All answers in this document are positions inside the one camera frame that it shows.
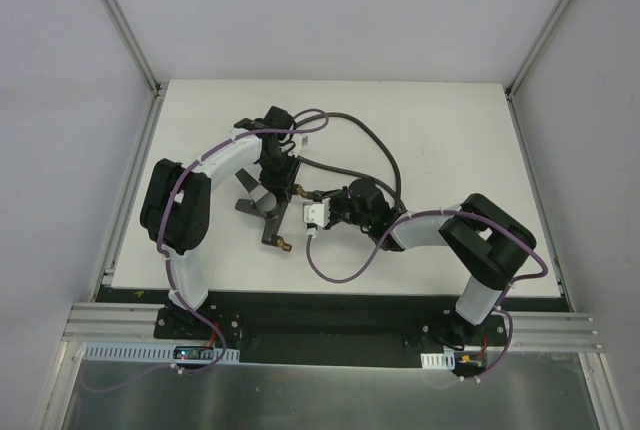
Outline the dark grey faucet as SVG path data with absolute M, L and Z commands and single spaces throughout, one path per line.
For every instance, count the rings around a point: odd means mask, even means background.
M 263 221 L 261 243 L 285 252 L 291 252 L 293 246 L 285 241 L 279 230 L 292 197 L 304 193 L 302 186 L 296 183 L 298 172 L 298 164 L 284 174 L 262 172 L 261 175 L 267 177 L 266 182 L 259 181 L 244 169 L 235 173 L 248 194 L 247 198 L 236 201 L 235 210 L 260 218 Z

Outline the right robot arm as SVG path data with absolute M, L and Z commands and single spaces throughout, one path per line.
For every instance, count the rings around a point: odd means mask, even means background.
M 486 318 L 537 246 L 526 227 L 478 193 L 454 207 L 411 213 L 390 205 L 373 179 L 359 178 L 339 190 L 314 191 L 307 199 L 302 219 L 309 239 L 319 229 L 346 223 L 374 242 L 364 268 L 380 251 L 451 249 L 470 273 L 450 319 L 451 335 L 461 344 L 484 335 Z

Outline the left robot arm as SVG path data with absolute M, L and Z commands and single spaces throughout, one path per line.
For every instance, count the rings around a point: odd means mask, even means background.
M 284 148 L 295 130 L 294 117 L 273 106 L 262 118 L 237 122 L 226 140 L 189 165 L 155 164 L 140 223 L 165 261 L 169 299 L 182 308 L 176 325 L 188 338 L 202 338 L 211 327 L 201 308 L 208 289 L 197 248 L 209 229 L 211 194 L 222 183 L 234 177 L 246 190 L 235 209 L 264 222 L 262 244 L 292 250 L 279 230 L 300 167 L 300 158 Z

